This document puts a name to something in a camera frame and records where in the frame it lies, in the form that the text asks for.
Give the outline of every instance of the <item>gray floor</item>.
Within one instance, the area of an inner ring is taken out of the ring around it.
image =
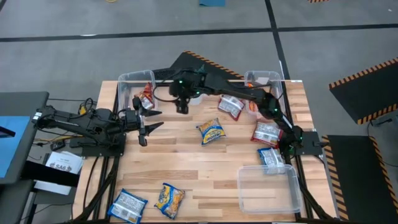
[[[394,23],[395,0],[272,0],[279,27]],[[198,1],[8,0],[0,12],[0,37],[112,34],[193,29],[270,27],[262,0],[227,0],[226,7],[199,7]],[[328,84],[397,56],[397,29],[280,33],[291,79],[304,81],[319,134],[366,135],[328,90]],[[97,99],[102,80],[123,73],[165,68],[191,50],[244,73],[281,72],[272,33],[211,34],[126,39],[0,43],[0,90],[45,90],[52,98]],[[60,110],[78,103],[51,101]],[[370,128],[385,160],[398,164],[397,128]],[[48,148],[33,147],[40,157]],[[394,189],[398,168],[388,167]],[[70,206],[51,207],[34,223],[62,222]]]

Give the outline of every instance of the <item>black and orange striped tape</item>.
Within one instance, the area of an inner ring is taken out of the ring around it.
[[[228,73],[230,73],[231,75],[234,75],[234,76],[236,76],[236,77],[238,77],[238,78],[240,78],[240,79],[243,79],[243,75],[240,75],[240,74],[238,74],[238,73],[236,73],[236,72],[234,72],[234,71],[232,71],[232,70],[230,70],[230,69],[228,69],[228,68],[226,68],[226,67],[224,67],[224,66],[222,66],[222,65],[219,65],[219,64],[217,64],[217,63],[215,63],[215,62],[213,62],[213,61],[211,61],[211,60],[208,60],[208,59],[205,58],[205,57],[202,57],[202,56],[200,56],[200,55],[198,55],[198,54],[195,54],[195,53],[192,52],[192,51],[184,50],[184,53],[190,54],[190,55],[192,55],[192,56],[194,56],[194,57],[196,57],[196,58],[199,58],[200,60],[202,60],[202,61],[204,61],[204,62],[206,62],[206,63],[209,63],[210,65],[212,65],[212,66],[214,66],[214,67],[216,67],[216,68],[219,68],[219,69],[221,69],[221,70],[224,70],[225,72],[228,72]]]
[[[367,69],[365,69],[365,70],[363,70],[363,71],[360,71],[360,72],[358,72],[358,73],[355,73],[354,75],[351,75],[351,76],[342,78],[341,80],[337,80],[337,81],[335,81],[335,82],[333,82],[333,83],[330,83],[330,84],[329,84],[329,89],[338,87],[338,86],[340,86],[340,85],[342,85],[342,84],[344,84],[344,83],[348,83],[348,82],[350,82],[351,80],[355,80],[355,79],[360,78],[360,77],[363,77],[363,76],[365,76],[365,75],[372,74],[372,72],[375,72],[375,71],[377,71],[377,70],[379,70],[379,69],[381,69],[381,68],[384,68],[384,67],[386,67],[386,66],[392,65],[392,64],[394,64],[394,63],[396,63],[396,62],[398,62],[398,57],[393,58],[393,59],[391,59],[391,60],[388,60],[388,61],[386,61],[386,62],[383,62],[383,63],[381,63],[381,64],[379,64],[379,65],[375,65],[375,66],[373,66],[373,67],[371,67],[371,68],[367,68]]]
[[[380,117],[380,116],[382,116],[382,115],[384,115],[386,113],[389,113],[389,112],[395,111],[395,110],[397,110],[397,103],[394,103],[393,105],[390,105],[390,106],[384,108],[383,110],[379,110],[377,112],[374,112],[373,114],[369,114],[369,115],[367,115],[367,116],[365,116],[365,117],[363,117],[361,119],[358,119],[357,123],[358,124],[364,124],[364,123],[366,123],[366,122],[368,122],[368,121],[370,121],[372,119],[376,119],[376,118],[378,118],[378,117]]]
[[[388,177],[386,166],[383,163],[383,159],[381,157],[379,146],[377,145],[376,139],[374,137],[370,136],[369,139],[373,142],[374,150],[376,151],[377,158],[379,159],[381,170],[382,170],[383,175],[384,175],[384,179],[386,180],[387,187],[388,187],[388,189],[390,191],[390,195],[391,195],[391,198],[392,198],[392,203],[394,204],[394,206],[396,208],[396,212],[398,213],[397,197],[396,197],[396,195],[394,193],[394,189],[392,188],[391,180]]]
[[[310,3],[325,2],[329,0],[308,0]]]
[[[322,141],[330,143],[328,136],[322,136]],[[325,146],[324,150],[326,155],[326,162],[328,163],[331,184],[333,187],[333,192],[335,194],[338,215],[342,220],[347,221],[348,220],[347,208],[344,202],[343,192],[341,191],[340,181],[338,179],[337,168],[335,160],[333,158],[333,153],[331,151],[330,146]]]

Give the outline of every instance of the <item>wooden table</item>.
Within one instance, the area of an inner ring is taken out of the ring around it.
[[[285,82],[294,124],[304,130],[313,129],[310,108],[301,81]],[[97,108],[112,109],[116,94],[116,81],[104,81],[99,93]],[[159,91],[166,93],[165,87]],[[170,183],[186,190],[176,222],[272,222],[293,221],[294,214],[248,215],[240,211],[236,186],[237,169],[245,165],[260,165],[256,149],[264,144],[251,142],[255,118],[243,111],[239,121],[217,110],[219,96],[206,96],[202,103],[190,106],[190,114],[175,112],[173,103],[159,102],[161,115],[151,121],[164,121],[147,138],[148,146],[141,147],[137,133],[127,134],[126,150],[120,159],[115,198],[122,188],[149,202],[142,222],[172,222],[154,208],[162,183]],[[201,134],[195,127],[219,118],[227,138],[201,146]],[[85,160],[76,192],[73,213],[81,213],[83,196],[94,158]],[[325,211],[335,216],[330,188],[323,164],[313,156],[302,156],[303,169],[309,191]],[[87,204],[97,191],[102,158],[95,166],[88,188]],[[105,193],[100,217],[106,212]]]

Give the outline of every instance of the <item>blue surface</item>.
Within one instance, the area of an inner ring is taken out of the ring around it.
[[[6,176],[29,120],[29,116],[0,116],[0,126],[15,132],[13,138],[0,138],[0,178]]]
[[[199,0],[201,6],[224,7],[225,0]]]

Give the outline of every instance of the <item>transparent plastic bin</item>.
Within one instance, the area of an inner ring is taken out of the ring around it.
[[[244,85],[248,86],[249,83],[252,85],[265,85],[271,84],[271,93],[277,99],[283,93],[282,84],[281,84],[280,75],[277,72],[268,72],[268,71],[248,71],[244,74]],[[280,109],[283,113],[286,112],[285,109],[285,100],[283,97],[279,99]],[[257,117],[261,117],[259,112],[254,112],[249,109],[249,101],[246,100],[246,111],[249,114],[256,115]]]
[[[267,174],[275,173],[275,169],[278,169],[277,174]],[[238,170],[238,189],[239,207],[244,213],[300,211],[302,197],[299,180],[291,165],[241,167]]]
[[[145,85],[150,82],[152,83],[152,91],[155,88],[155,75],[150,70],[131,72],[122,74],[118,78],[118,110],[132,108],[132,99],[134,95],[139,94],[144,90]],[[157,100],[154,98],[154,108],[157,109]]]

